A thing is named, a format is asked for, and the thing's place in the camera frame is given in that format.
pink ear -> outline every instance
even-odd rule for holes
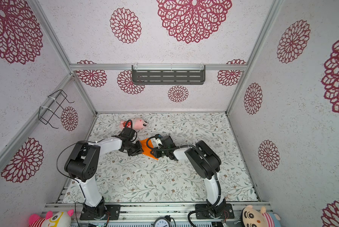
[[[67,211],[68,215],[71,217],[73,215],[73,210]]]
[[[31,224],[35,223],[40,218],[41,217],[38,216],[37,214],[32,214],[28,219],[28,224],[31,225]]]
[[[46,214],[46,219],[50,219],[53,215],[54,213],[52,211],[48,211]]]

alarm clock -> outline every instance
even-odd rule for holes
[[[171,227],[171,218],[169,216],[158,218],[153,227]]]

clock face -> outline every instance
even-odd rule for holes
[[[154,227],[171,227],[168,220],[165,218],[158,218],[156,222],[154,222]]]

plush toy head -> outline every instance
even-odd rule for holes
[[[69,227],[71,225],[71,216],[73,210],[67,212],[58,212],[53,215],[52,211],[48,211],[46,218],[41,218],[36,214],[32,214],[28,220],[30,227]]]
[[[265,207],[262,207],[258,212],[253,209],[252,205],[248,205],[241,212],[241,225],[243,227],[280,227],[280,217],[266,211]]]
[[[133,125],[130,122],[128,122],[126,126],[129,128],[132,127],[134,130],[141,130],[141,129],[148,128],[148,122],[141,118],[134,118],[132,119],[132,122],[133,122]],[[126,124],[126,120],[122,120],[119,125],[120,129],[123,129],[125,127],[125,124]]]

floral tablecloth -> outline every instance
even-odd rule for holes
[[[222,161],[219,180],[226,200],[257,201],[224,113],[100,114],[89,140],[116,135],[121,120],[136,117],[149,123],[148,129],[138,132],[140,140],[159,133],[170,135],[176,145],[205,141]],[[95,178],[106,202],[203,202],[207,197],[203,179],[190,162],[167,157],[157,161],[109,152],[100,158]],[[72,181],[63,202],[76,201],[84,202],[84,198]]]

